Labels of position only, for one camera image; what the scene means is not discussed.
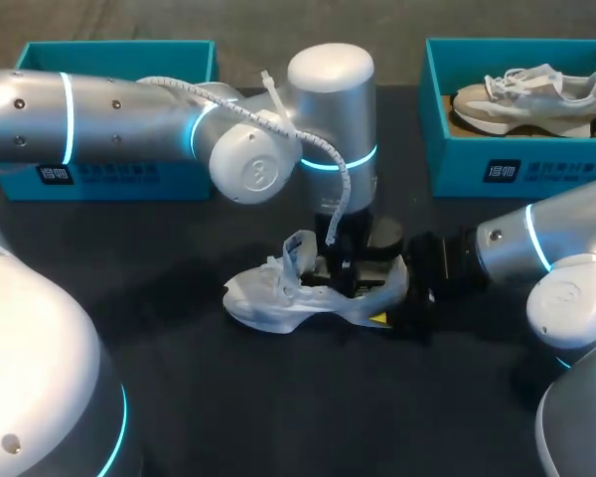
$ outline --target black table surface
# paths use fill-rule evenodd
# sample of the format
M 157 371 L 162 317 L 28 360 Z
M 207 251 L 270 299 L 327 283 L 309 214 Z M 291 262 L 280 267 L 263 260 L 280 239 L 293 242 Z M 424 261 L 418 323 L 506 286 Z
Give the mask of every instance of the black table surface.
M 451 231 L 517 201 L 433 201 L 414 87 L 377 92 L 380 212 Z M 510 375 L 527 354 L 524 296 L 442 311 L 430 346 L 316 319 L 274 336 L 236 325 L 223 284 L 311 229 L 296 174 L 276 198 L 19 203 L 0 229 L 90 314 L 129 395 L 150 475 L 469 476 L 542 473 L 534 408 Z

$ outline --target gray floor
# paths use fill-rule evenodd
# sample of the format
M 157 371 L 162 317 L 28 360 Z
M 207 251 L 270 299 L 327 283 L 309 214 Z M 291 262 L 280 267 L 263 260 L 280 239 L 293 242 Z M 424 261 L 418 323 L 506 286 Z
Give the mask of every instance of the gray floor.
M 596 0 L 0 0 L 0 67 L 29 41 L 213 39 L 222 79 L 249 86 L 304 47 L 348 42 L 380 83 L 415 84 L 429 36 L 596 38 Z

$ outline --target shoelace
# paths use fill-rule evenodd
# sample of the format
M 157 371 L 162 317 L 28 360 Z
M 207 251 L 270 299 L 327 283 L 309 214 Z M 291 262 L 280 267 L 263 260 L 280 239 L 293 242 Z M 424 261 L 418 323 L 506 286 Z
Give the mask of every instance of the shoelace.
M 486 76 L 486 90 L 491 97 L 499 98 L 500 95 L 504 95 L 507 92 L 513 92 L 516 94 L 528 94 L 523 84 L 520 73 L 524 72 L 523 68 L 515 68 L 507 70 L 504 77 L 493 78 Z
M 276 298 L 282 298 L 284 300 L 293 298 L 294 294 L 291 292 L 291 288 L 286 286 L 282 279 L 284 272 L 282 258 L 269 256 L 267 262 L 260 266 L 260 270 L 269 273 L 274 280 L 273 287 Z

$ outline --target shoe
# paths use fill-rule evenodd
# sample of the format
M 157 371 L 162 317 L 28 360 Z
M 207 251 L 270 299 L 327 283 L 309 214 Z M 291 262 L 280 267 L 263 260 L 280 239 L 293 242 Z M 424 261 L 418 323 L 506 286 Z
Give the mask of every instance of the shoe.
M 384 285 L 348 298 L 328 286 L 302 285 L 300 277 L 316 267 L 317 250 L 316 235 L 298 231 L 285 241 L 282 257 L 271 256 L 225 284 L 225 310 L 240 323 L 268 333 L 291 333 L 317 313 L 335 313 L 358 326 L 389 328 L 372 318 L 406 296 L 408 270 L 402 257 L 392 261 Z
M 504 136 L 520 126 L 536 126 L 562 137 L 591 137 L 596 118 L 596 73 L 566 77 L 550 65 L 509 70 L 503 78 L 460 89 L 453 100 L 457 117 L 480 132 Z

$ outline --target open box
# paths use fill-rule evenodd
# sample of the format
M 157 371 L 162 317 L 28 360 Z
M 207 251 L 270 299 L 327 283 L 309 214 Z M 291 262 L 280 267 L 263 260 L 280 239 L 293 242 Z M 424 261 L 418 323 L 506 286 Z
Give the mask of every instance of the open box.
M 448 115 L 458 89 L 514 68 L 550 64 L 565 75 L 596 72 L 596 40 L 428 39 L 418 112 L 436 197 L 540 199 L 596 179 L 596 137 L 461 134 Z
M 215 44 L 207 41 L 30 43 L 16 69 L 120 80 L 163 76 L 205 82 L 218 75 Z M 13 201 L 198 201 L 212 188 L 208 171 L 195 162 L 56 165 L 59 181 L 45 180 L 44 170 L 0 176 L 0 183 Z

